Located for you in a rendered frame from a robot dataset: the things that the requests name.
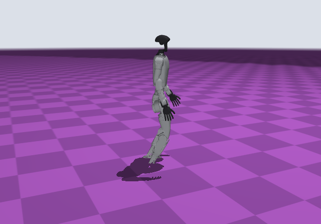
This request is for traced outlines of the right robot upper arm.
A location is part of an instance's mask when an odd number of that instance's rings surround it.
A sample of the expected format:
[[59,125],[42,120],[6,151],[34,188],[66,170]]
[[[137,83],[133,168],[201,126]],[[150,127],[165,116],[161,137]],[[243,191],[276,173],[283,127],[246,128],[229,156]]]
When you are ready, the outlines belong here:
[[157,57],[154,60],[154,76],[153,83],[155,85],[156,79],[160,79],[159,76],[162,73],[162,66],[164,65],[164,59],[162,57]]

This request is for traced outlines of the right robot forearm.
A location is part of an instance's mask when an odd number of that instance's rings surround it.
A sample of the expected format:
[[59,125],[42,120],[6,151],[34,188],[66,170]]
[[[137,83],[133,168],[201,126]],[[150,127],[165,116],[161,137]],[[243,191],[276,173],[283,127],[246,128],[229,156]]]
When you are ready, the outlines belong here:
[[162,87],[162,80],[161,79],[156,79],[155,81],[155,90],[157,92],[157,95],[159,96],[159,100],[161,101],[162,105],[166,105],[167,102],[165,100],[165,95]]

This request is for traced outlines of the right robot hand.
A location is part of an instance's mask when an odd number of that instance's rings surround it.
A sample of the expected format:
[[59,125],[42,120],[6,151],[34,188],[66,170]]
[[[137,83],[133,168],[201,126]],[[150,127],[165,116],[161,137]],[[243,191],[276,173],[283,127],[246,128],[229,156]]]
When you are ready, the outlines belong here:
[[[167,100],[166,100],[166,102],[167,102]],[[161,102],[160,102],[160,103],[161,103]],[[164,113],[164,116],[165,116],[165,121],[166,121],[167,119],[168,119],[168,121],[169,121],[169,117],[170,117],[170,121],[171,121],[171,120],[172,120],[172,119],[171,119],[171,116],[172,116],[172,118],[174,119],[171,111],[173,112],[173,114],[175,114],[175,112],[168,106],[168,103],[167,103],[166,105],[162,105],[162,103],[161,103],[161,106],[163,107],[163,113]],[[171,114],[171,116],[170,116],[170,114]],[[166,119],[166,115],[167,115],[167,119]],[[169,117],[168,117],[168,115],[169,115]]]

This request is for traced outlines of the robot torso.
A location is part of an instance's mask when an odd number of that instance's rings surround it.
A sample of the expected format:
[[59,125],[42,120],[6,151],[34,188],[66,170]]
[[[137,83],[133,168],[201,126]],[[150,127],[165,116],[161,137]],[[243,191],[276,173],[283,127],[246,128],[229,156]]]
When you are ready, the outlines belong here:
[[[170,68],[169,60],[166,55],[165,56],[163,55],[163,53],[160,53],[160,55],[155,55],[153,58],[153,76],[154,76],[154,60],[157,57],[162,57],[164,59],[164,65],[162,66],[162,73],[159,76],[159,78],[162,80],[162,87],[165,87],[167,85],[168,73],[169,73],[169,68]],[[154,85],[154,83],[153,83],[153,85]],[[164,88],[163,88],[163,91],[164,91]],[[152,97],[152,104],[154,104],[155,100],[159,99],[158,97],[159,96],[157,95],[157,92],[155,90],[153,97]]]

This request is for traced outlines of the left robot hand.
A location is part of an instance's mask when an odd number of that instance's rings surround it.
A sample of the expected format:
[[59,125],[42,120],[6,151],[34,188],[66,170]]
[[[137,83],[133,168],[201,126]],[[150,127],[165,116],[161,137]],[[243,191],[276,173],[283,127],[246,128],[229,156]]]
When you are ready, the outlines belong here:
[[[171,92],[171,94],[168,95],[168,96],[170,97],[170,100],[171,100],[173,106],[175,107],[175,105],[177,106],[178,102],[180,103],[180,101],[177,99],[177,98],[180,99],[180,97],[178,97],[177,95],[173,94],[173,92],[172,92],[171,90],[170,90],[170,92]],[[176,102],[175,102],[175,101],[176,101]],[[178,101],[178,102],[177,102],[177,101]],[[175,105],[174,105],[173,102],[175,103]],[[176,104],[176,103],[177,103],[177,104]],[[180,103],[180,104],[181,104],[181,103]],[[178,106],[179,106],[179,104],[178,104]]]

